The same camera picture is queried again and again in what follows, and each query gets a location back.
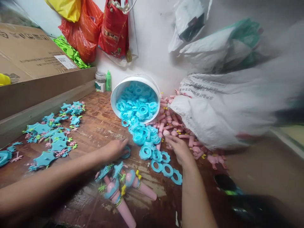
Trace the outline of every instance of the wooden board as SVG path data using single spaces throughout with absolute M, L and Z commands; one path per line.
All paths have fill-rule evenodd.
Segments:
M 58 113 L 63 103 L 71 103 L 95 90 L 95 80 L 71 89 L 40 104 L 0 120 L 0 148 L 22 135 L 28 124 L 40 122 L 50 113 Z
M 111 140 L 128 137 L 131 156 L 125 160 L 125 163 L 135 170 L 138 169 L 143 182 L 158 195 L 158 199 L 152 202 L 135 189 L 127 191 L 125 200 L 137 222 L 137 228 L 182 227 L 182 186 L 175 185 L 171 179 L 154 172 L 149 164 L 150 161 L 140 159 L 138 154 L 140 147 L 133 143 L 128 129 L 121 126 L 121 120 L 111 109 L 110 96 L 110 93 L 94 91 L 80 100 L 85 102 L 86 112 L 81 119 L 79 130 L 69 135 L 77 141 L 78 148 L 72 150 L 68 157 L 57 159 L 52 166 L 97 150 Z M 25 142 L 24 136 L 20 137 L 18 141 Z M 165 148 L 166 144 L 163 143 L 161 150 L 167 151 Z M 17 149 L 20 151 L 20 155 L 24 155 L 24 158 L 0 168 L 0 187 L 34 175 L 34 173 L 28 172 L 28 166 L 25 164 L 31 163 L 33 158 L 38 157 L 46 148 L 45 142 L 42 142 L 39 144 L 25 143 L 18 145 Z M 171 156 L 172 167 L 182 173 L 174 152 L 168 151 L 168 153 Z M 215 174 L 225 173 L 225 171 L 220 166 L 218 166 L 218 170 L 213 170 L 206 159 L 199 159 L 197 165 L 218 226 L 224 228 L 250 227 L 240 221 L 232 212 L 225 193 L 217 189 L 213 177 Z M 43 216 L 58 224 L 71 227 L 126 228 L 127 225 L 117 209 L 98 192 L 99 186 L 94 182 L 94 176 L 95 174 L 92 173 L 85 180 L 78 180 L 74 185 L 65 188 L 63 193 L 44 209 Z
M 0 87 L 0 120 L 95 79 L 96 67 Z

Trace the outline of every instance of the red plastic bag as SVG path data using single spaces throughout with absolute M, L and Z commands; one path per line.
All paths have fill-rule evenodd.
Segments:
M 58 27 L 85 63 L 95 60 L 102 21 L 103 13 L 98 6 L 92 0 L 82 0 L 78 22 L 73 23 L 62 18 Z
M 129 49 L 128 14 L 124 14 L 112 2 L 107 0 L 105 4 L 99 47 L 109 55 L 124 59 Z

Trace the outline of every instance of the white bucket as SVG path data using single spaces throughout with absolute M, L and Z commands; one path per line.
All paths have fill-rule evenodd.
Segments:
M 111 106 L 112 106 L 112 109 L 115 112 L 116 116 L 118 116 L 120 118 L 120 111 L 117 110 L 117 108 L 116 108 L 116 102 L 120 98 L 120 95 L 124 91 L 124 89 L 130 85 L 131 81 L 142 82 L 142 83 L 148 85 L 156 93 L 156 96 L 158 98 L 158 101 L 157 101 L 157 112 L 154 114 L 154 116 L 152 117 L 152 119 L 150 119 L 150 120 L 147 119 L 147 120 L 144 121 L 144 123 L 149 123 L 153 119 L 156 118 L 156 116 L 157 116 L 157 114 L 159 112 L 160 101 L 161 101 L 161 92 L 159 91 L 159 88 L 158 88 L 157 84 L 155 83 L 155 81 L 153 80 L 153 78 L 151 78 L 150 76 L 148 76 L 146 74 L 139 73 L 139 74 L 133 74 L 133 75 L 127 76 L 114 88 L 114 90 L 113 90 L 113 92 L 111 94 Z

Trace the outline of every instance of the yellow plastic piece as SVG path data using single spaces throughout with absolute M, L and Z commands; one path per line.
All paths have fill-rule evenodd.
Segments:
M 81 0 L 45 0 L 45 2 L 68 21 L 79 20 Z
M 122 188 L 121 188 L 121 196 L 124 196 L 126 194 L 126 188 L 127 188 L 126 185 L 122 186 Z
M 0 86 L 11 84 L 10 77 L 0 73 Z

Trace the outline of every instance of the yellow plastic bag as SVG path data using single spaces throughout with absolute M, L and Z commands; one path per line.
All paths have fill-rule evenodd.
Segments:
M 79 20 L 81 0 L 45 0 L 45 2 L 68 21 Z

